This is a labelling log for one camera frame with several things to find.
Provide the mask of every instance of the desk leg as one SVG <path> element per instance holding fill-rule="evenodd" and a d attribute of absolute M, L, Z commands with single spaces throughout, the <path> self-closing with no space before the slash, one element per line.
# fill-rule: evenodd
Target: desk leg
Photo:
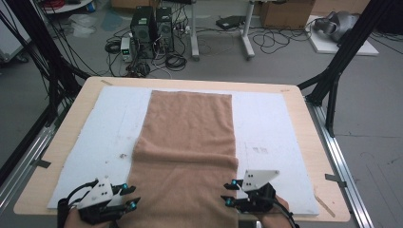
<path fill-rule="evenodd" d="M 191 24 L 190 44 L 192 47 L 192 57 L 195 61 L 200 60 L 198 37 L 196 35 L 196 0 L 192 1 L 192 24 Z"/>
<path fill-rule="evenodd" d="M 249 41 L 249 37 L 248 37 L 249 26 L 251 24 L 251 18 L 252 18 L 254 6 L 255 6 L 255 2 L 249 1 L 248 11 L 246 12 L 245 28 L 240 31 L 240 33 L 241 33 L 240 37 L 242 38 L 242 42 L 246 48 L 246 53 L 247 53 L 246 59 L 247 60 L 250 60 L 251 58 L 255 57 L 255 52 L 252 49 L 252 45 L 251 45 L 251 42 Z"/>

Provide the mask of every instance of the cloth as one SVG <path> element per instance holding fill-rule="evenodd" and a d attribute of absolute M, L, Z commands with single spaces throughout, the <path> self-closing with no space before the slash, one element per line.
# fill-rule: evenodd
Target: cloth
<path fill-rule="evenodd" d="M 152 91 L 128 183 L 141 197 L 120 227 L 238 227 L 221 195 L 236 178 L 231 95 Z"/>

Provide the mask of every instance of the white paper sheet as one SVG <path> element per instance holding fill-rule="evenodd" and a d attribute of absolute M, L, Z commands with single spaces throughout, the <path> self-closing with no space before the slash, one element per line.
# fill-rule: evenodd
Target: white paper sheet
<path fill-rule="evenodd" d="M 106 86 L 102 90 L 67 158 L 48 208 L 56 208 L 59 199 L 95 178 L 109 176 L 112 184 L 126 182 L 132 150 L 140 135 L 152 90 L 121 86 Z M 246 169 L 279 170 L 280 175 L 271 183 L 278 194 L 288 200 L 291 211 L 304 216 L 318 214 L 312 184 L 281 94 L 181 91 L 232 94 L 236 154 L 240 164 L 238 179 L 243 179 Z"/>

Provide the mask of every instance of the hand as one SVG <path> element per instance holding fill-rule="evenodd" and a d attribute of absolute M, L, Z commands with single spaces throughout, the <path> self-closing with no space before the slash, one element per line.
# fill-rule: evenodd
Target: hand
<path fill-rule="evenodd" d="M 277 195 L 276 199 L 285 208 L 287 208 L 287 210 L 290 210 L 286 200 Z M 285 217 L 276 207 L 273 207 L 273 209 L 266 214 L 258 214 L 255 216 L 258 218 L 264 228 L 291 228 L 288 218 Z"/>
<path fill-rule="evenodd" d="M 109 223 L 110 222 L 108 221 L 95 225 L 88 224 L 83 220 L 81 220 L 77 208 L 73 208 L 68 212 L 65 228 L 108 228 Z"/>

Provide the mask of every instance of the gray floor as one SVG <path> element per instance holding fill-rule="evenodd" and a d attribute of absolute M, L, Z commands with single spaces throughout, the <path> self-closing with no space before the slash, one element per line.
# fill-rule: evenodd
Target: gray floor
<path fill-rule="evenodd" d="M 100 72 L 107 70 L 107 54 L 104 51 L 106 39 L 127 27 L 129 20 L 117 21 L 114 30 L 105 30 L 103 25 L 106 18 L 110 19 L 111 16 L 110 8 L 105 3 L 99 5 L 91 16 L 98 19 L 94 34 L 89 38 L 76 38 L 70 34 L 67 38 L 83 60 L 95 72 Z M 214 28 L 215 20 L 204 18 L 198 20 L 198 23 Z M 188 47 L 184 54 L 188 59 L 184 70 L 169 71 L 171 76 L 156 70 L 148 77 L 297 85 L 323 71 L 334 57 L 332 54 L 316 54 L 308 41 L 293 41 L 274 54 L 264 54 L 253 44 L 256 57 L 246 61 L 237 33 L 202 33 L 199 40 L 202 53 L 199 62 L 190 58 Z M 402 42 L 381 40 L 403 51 Z M 369 41 L 380 54 L 377 57 L 356 56 L 344 71 L 337 96 L 335 133 L 374 226 L 403 227 L 403 58 L 401 54 L 378 42 Z M 79 65 L 82 70 L 89 72 L 84 65 Z M 122 64 L 119 57 L 112 68 L 115 73 L 125 72 L 125 64 Z M 32 61 L 28 64 L 9 63 L 2 66 L 0 93 L 2 165 L 39 117 L 48 100 L 40 74 Z M 1 215 L 1 227 L 55 225 L 54 217 L 16 216 L 12 212 L 12 205 L 13 201 Z M 355 227 L 353 220 L 348 223 L 300 224 L 302 227 Z"/>

